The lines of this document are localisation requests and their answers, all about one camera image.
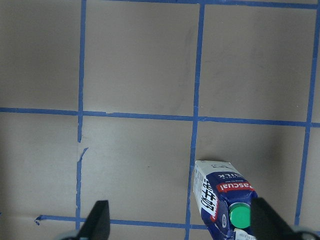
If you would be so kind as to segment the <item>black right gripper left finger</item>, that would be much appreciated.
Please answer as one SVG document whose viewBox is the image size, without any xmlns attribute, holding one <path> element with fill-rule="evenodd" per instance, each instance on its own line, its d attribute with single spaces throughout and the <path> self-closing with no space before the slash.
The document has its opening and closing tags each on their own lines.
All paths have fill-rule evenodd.
<svg viewBox="0 0 320 240">
<path fill-rule="evenodd" d="M 110 236 L 108 200 L 98 200 L 77 234 L 78 240 L 107 240 Z"/>
</svg>

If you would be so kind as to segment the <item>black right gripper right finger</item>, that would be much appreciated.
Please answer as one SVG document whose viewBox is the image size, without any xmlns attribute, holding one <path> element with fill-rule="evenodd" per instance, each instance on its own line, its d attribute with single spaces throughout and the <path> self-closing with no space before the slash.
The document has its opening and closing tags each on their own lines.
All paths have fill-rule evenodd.
<svg viewBox="0 0 320 240">
<path fill-rule="evenodd" d="M 250 227 L 257 240 L 298 239 L 298 235 L 262 197 L 251 201 Z"/>
</svg>

